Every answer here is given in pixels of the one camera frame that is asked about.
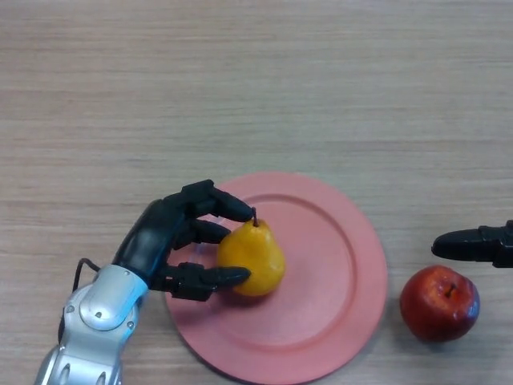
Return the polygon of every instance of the silver robotic arm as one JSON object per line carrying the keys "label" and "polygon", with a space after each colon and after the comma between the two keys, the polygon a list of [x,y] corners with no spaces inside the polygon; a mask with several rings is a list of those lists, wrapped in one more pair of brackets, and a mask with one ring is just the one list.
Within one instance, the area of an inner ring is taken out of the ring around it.
{"label": "silver robotic arm", "polygon": [[[100,269],[81,260],[63,307],[59,343],[42,361],[34,385],[121,385],[121,356],[149,290],[204,302],[217,290],[245,281],[250,275],[245,268],[167,264],[173,249],[193,242],[219,243],[229,234],[220,225],[197,219],[208,213],[233,221],[253,216],[251,207],[204,180],[152,202],[111,264]],[[97,274],[93,282],[79,288],[83,263]]]}
{"label": "silver robotic arm", "polygon": [[44,359],[34,385],[121,385],[121,355],[147,292],[130,270],[103,267],[67,300],[60,344]]}

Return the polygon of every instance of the apple stem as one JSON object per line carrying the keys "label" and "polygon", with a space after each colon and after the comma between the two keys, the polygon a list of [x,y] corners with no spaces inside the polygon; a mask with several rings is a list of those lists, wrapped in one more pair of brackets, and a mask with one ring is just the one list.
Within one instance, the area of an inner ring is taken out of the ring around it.
{"label": "apple stem", "polygon": [[253,207],[253,226],[258,227],[257,208]]}
{"label": "apple stem", "polygon": [[452,294],[453,290],[456,289],[456,285],[454,283],[451,283],[450,284],[450,289],[448,292],[446,292],[446,297],[450,297],[450,295]]}

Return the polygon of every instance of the robotic hand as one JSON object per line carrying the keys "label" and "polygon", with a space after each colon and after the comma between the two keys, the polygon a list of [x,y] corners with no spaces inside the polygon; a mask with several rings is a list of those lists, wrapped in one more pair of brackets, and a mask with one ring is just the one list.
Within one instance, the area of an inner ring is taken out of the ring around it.
{"label": "robotic hand", "polygon": [[[63,308],[59,343],[43,360],[34,385],[121,385],[121,354],[137,327],[149,290],[204,302],[217,290],[248,279],[250,272],[245,268],[167,264],[172,250],[193,242],[216,244],[229,234],[218,224],[197,219],[209,213],[239,222],[253,216],[251,207],[204,180],[153,201],[110,265],[100,269],[81,260]],[[92,283],[79,288],[84,263],[97,274]]]}
{"label": "robotic hand", "polygon": [[513,221],[505,226],[479,226],[439,236],[431,251],[455,261],[491,262],[499,269],[513,268]]}

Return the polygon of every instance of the yellow pear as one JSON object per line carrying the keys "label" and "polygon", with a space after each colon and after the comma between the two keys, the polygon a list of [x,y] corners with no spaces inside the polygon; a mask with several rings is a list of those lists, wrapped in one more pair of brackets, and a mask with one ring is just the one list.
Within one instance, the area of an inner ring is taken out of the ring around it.
{"label": "yellow pear", "polygon": [[285,275],[285,256],[274,239],[268,224],[257,219],[245,222],[219,244],[217,265],[239,266],[251,271],[251,276],[233,290],[249,297],[273,292]]}

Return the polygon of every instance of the pear stem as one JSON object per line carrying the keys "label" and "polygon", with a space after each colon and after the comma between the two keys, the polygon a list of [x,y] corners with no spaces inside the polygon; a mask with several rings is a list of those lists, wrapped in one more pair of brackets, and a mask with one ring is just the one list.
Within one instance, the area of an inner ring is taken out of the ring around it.
{"label": "pear stem", "polygon": [[252,211],[253,211],[253,226],[255,227],[258,227],[258,218],[257,218],[257,209],[256,208],[252,208]]}

